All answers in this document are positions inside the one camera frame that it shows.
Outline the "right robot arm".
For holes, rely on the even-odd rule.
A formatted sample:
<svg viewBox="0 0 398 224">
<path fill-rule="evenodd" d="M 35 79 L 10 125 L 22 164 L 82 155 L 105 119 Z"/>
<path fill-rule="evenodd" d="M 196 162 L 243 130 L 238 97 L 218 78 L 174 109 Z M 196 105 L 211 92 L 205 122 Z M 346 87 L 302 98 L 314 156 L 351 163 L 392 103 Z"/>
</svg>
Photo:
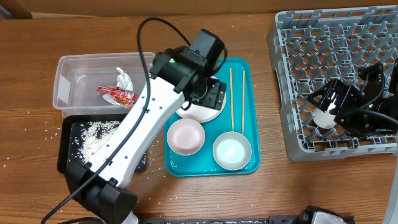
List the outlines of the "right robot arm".
<svg viewBox="0 0 398 224">
<path fill-rule="evenodd" d="M 321 128 L 338 124 L 346 135 L 357 138 L 392 134 L 397 140 L 397 58 L 388 88 L 391 96 L 383 96 L 386 76 L 382 62 L 359 67 L 358 77 L 363 81 L 360 89 L 341 80 L 332 80 L 307 97 L 307 101 L 316 107 L 315 124 Z M 382 223 L 397 223 L 397 148 L 392 155 L 396 157 L 396 166 Z M 299 215 L 297 223 L 355 222 L 353 217 L 308 206 Z"/>
</svg>

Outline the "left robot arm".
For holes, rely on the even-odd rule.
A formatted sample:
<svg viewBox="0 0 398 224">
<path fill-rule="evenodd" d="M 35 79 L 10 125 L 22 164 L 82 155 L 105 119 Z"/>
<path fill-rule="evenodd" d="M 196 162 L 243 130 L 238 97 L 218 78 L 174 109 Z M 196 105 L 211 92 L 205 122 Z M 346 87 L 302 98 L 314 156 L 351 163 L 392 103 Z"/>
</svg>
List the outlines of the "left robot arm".
<svg viewBox="0 0 398 224">
<path fill-rule="evenodd" d="M 137 223 L 137 197 L 127 187 L 142 155 L 165 122 L 186 102 L 220 110 L 226 84 L 213 78 L 226 51 L 215 34 L 202 29 L 193 44 L 156 54 L 149 79 L 114 134 L 87 163 L 70 160 L 68 189 L 100 223 Z"/>
</svg>

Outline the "white tissue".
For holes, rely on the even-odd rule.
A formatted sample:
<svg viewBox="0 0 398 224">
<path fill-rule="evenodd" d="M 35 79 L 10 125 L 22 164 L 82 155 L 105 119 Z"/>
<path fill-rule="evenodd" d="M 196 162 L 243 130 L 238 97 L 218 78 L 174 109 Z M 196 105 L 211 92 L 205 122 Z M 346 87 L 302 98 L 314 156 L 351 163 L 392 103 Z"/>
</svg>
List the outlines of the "white tissue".
<svg viewBox="0 0 398 224">
<path fill-rule="evenodd" d="M 134 86 L 130 76 L 120 67 L 117 67 L 116 70 L 119 72 L 119 75 L 116 78 L 116 86 L 113 87 L 119 87 L 123 90 L 134 91 Z"/>
</svg>

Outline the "red snack wrapper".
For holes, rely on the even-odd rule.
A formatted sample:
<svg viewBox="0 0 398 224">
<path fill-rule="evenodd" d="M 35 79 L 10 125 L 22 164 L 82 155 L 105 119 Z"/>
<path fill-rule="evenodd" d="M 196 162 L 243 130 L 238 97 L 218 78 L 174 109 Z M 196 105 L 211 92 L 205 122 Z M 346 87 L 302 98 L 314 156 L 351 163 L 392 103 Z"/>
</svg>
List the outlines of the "red snack wrapper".
<svg viewBox="0 0 398 224">
<path fill-rule="evenodd" d="M 103 99 L 112 105 L 133 105 L 137 100 L 136 93 L 119 87 L 99 86 L 96 91 L 103 93 Z"/>
</svg>

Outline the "white paper cup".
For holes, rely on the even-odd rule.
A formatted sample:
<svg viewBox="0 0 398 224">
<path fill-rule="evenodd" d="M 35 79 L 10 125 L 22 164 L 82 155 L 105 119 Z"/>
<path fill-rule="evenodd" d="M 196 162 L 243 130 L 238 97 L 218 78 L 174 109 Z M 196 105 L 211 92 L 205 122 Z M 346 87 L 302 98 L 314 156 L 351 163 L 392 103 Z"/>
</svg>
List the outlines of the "white paper cup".
<svg viewBox="0 0 398 224">
<path fill-rule="evenodd" d="M 326 112 L 323 112 L 319 108 L 315 108 L 315 110 L 313 111 L 313 121 L 315 122 L 315 124 L 323 129 L 333 128 L 336 125 L 336 123 L 334 122 L 335 115 L 332 115 L 330 111 L 335 107 L 336 106 L 333 103 L 330 104 Z"/>
</svg>

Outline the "pile of rice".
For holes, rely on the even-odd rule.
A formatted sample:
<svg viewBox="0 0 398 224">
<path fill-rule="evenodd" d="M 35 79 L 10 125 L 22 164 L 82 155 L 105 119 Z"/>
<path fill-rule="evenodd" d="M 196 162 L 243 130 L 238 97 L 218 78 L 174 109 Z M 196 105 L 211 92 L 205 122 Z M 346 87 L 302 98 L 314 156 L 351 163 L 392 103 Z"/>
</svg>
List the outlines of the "pile of rice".
<svg viewBox="0 0 398 224">
<path fill-rule="evenodd" d="M 70 136 L 71 155 L 88 162 L 116 132 L 120 121 L 89 121 L 73 123 Z"/>
</svg>

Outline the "small pink bowl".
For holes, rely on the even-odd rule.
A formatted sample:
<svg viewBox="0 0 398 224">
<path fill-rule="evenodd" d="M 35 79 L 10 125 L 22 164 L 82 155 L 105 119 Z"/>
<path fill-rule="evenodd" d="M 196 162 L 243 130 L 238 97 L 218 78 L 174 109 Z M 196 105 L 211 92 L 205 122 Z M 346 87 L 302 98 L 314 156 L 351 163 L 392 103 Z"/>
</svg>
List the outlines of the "small pink bowl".
<svg viewBox="0 0 398 224">
<path fill-rule="evenodd" d="M 179 119 L 167 131 L 167 144 L 171 150 L 182 156 L 198 152 L 205 143 L 202 125 L 190 118 Z"/>
</svg>

